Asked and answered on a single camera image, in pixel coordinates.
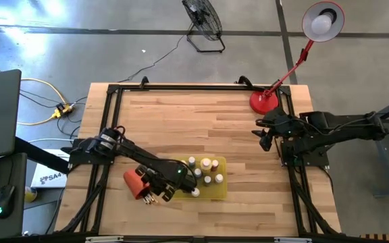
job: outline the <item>lamp base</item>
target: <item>lamp base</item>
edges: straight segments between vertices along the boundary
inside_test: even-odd
[[[250,97],[250,107],[258,114],[265,115],[278,107],[278,98],[275,93],[263,96],[263,92],[253,92]]]

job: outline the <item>computer mouse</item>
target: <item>computer mouse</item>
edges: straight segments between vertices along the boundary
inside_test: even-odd
[[[9,217],[14,208],[14,189],[12,185],[5,185],[0,188],[0,219]]]

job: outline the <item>yellow extension cord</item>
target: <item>yellow extension cord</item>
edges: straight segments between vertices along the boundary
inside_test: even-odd
[[[63,104],[67,104],[66,100],[64,99],[64,97],[62,97],[61,93],[52,84],[50,84],[46,81],[39,80],[37,78],[22,78],[20,81],[36,81],[36,82],[46,84],[46,85],[50,86],[58,94],[58,96],[61,98]],[[47,118],[44,121],[38,121],[38,122],[34,122],[34,123],[18,122],[18,124],[25,125],[25,126],[35,126],[35,125],[46,123],[46,122],[52,120],[53,118],[55,118],[54,115],[51,115],[51,117]]]
[[[36,81],[36,82],[40,82],[40,83],[46,84],[46,85],[50,86],[58,94],[58,96],[61,98],[63,104],[67,104],[66,100],[64,99],[64,97],[62,97],[61,93],[52,84],[50,84],[50,83],[48,83],[46,81],[39,80],[37,78],[22,78],[20,81]],[[34,122],[34,123],[18,122],[18,124],[25,125],[25,126],[34,126],[34,125],[39,125],[39,124],[46,123],[46,122],[48,122],[48,121],[50,121],[50,120],[52,120],[53,118],[56,118],[56,117],[58,117],[58,116],[57,116],[56,111],[55,111],[55,113],[52,114],[51,117],[47,118],[44,121],[38,121],[38,122]]]

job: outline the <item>red desk lamp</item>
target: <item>red desk lamp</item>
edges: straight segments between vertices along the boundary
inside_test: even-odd
[[[283,81],[297,67],[307,60],[310,48],[314,42],[325,42],[333,39],[344,25],[343,9],[330,1],[322,1],[311,6],[303,17],[303,32],[309,38],[309,42],[301,51],[300,58],[295,66],[283,78],[274,82],[268,90],[254,92],[250,97],[250,106],[256,113],[265,115],[268,111],[278,106],[276,90],[283,84]]]

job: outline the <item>yellow pegboard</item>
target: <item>yellow pegboard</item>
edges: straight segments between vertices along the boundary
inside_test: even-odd
[[[225,199],[228,192],[228,174],[226,173],[226,159],[224,157],[197,157],[193,156],[196,159],[196,167],[192,168],[194,171],[196,168],[201,168],[201,159],[208,158],[219,161],[219,167],[214,172],[204,173],[201,178],[197,179],[197,188],[201,192],[198,197],[193,197],[191,193],[184,193],[181,190],[175,192],[174,198],[183,198],[183,199]],[[173,159],[184,160],[188,163],[189,157],[176,157]],[[214,178],[217,174],[223,175],[223,182],[220,184],[215,183]],[[203,178],[205,176],[211,176],[212,182],[209,186],[203,185]]]

